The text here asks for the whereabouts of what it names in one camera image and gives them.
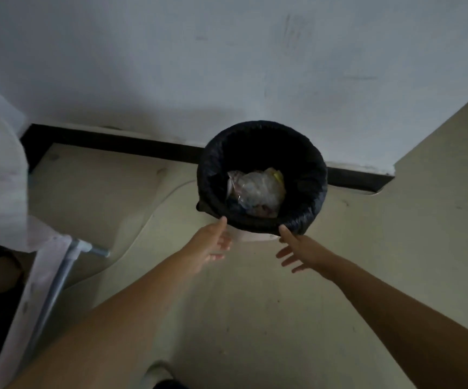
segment baseboard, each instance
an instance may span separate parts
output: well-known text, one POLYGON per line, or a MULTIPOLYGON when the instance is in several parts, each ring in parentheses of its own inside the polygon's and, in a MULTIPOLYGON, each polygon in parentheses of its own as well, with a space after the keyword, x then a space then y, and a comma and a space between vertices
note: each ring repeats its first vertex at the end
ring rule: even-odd
MULTIPOLYGON (((87 147, 90 149, 150 156, 165 160, 197 164, 203 148, 158 142, 129 136, 112 135, 85 130, 72 130, 49 125, 32 124, 21 138, 31 172, 53 143, 87 147)), ((360 191, 378 192, 394 176, 357 170, 328 167, 328 183, 360 191)))

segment black trash bag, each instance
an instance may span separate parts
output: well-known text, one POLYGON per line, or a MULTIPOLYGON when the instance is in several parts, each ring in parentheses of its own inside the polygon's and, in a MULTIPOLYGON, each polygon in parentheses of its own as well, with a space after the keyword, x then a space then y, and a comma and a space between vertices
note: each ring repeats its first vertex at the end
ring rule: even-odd
POLYGON ((286 225, 304 234, 327 193, 327 167, 321 153, 307 137, 273 121, 246 121, 216 135, 203 150, 198 165, 196 209, 216 218, 226 216, 231 226, 255 233, 279 235, 286 225), (230 209, 227 172, 244 173, 273 167, 284 176, 286 197, 277 218, 259 218, 230 209))

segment floor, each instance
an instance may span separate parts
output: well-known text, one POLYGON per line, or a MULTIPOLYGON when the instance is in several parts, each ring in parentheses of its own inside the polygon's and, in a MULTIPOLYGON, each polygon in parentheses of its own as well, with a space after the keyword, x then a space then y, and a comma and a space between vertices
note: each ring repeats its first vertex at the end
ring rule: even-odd
MULTIPOLYGON (((49 150, 32 175, 31 212, 113 253, 80 258, 43 346, 210 221, 194 208, 195 172, 149 157, 49 150)), ((376 196, 330 187, 308 234, 468 327, 468 104, 396 175, 376 196)), ((168 360, 194 389, 412 388, 342 293, 313 272, 281 268, 279 247, 238 243, 202 271, 164 321, 153 360, 168 360)))

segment shoe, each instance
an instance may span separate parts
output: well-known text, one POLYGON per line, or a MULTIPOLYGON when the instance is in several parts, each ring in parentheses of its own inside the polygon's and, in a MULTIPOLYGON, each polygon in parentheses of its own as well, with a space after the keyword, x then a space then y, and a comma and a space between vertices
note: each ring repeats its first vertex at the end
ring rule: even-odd
POLYGON ((169 364, 159 360, 154 362, 146 371, 140 389, 153 389, 158 383, 165 380, 173 380, 174 377, 170 372, 169 364))

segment plastic bag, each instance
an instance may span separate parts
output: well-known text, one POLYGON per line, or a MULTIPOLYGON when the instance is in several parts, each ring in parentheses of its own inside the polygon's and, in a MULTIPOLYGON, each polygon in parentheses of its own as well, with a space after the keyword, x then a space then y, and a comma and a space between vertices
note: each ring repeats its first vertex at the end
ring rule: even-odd
POLYGON ((246 214, 254 217, 275 218, 279 213, 286 189, 282 173, 274 168, 264 172, 227 172, 227 202, 241 206, 246 214))
POLYGON ((319 150, 304 135, 273 121, 247 121, 221 131, 204 148, 197 176, 199 211, 226 216, 231 226, 243 231, 273 235, 279 235, 280 224, 304 234, 321 211, 328 187, 319 150), (271 166, 282 172, 286 188, 277 217, 247 215, 225 201, 227 172, 250 173, 271 166))

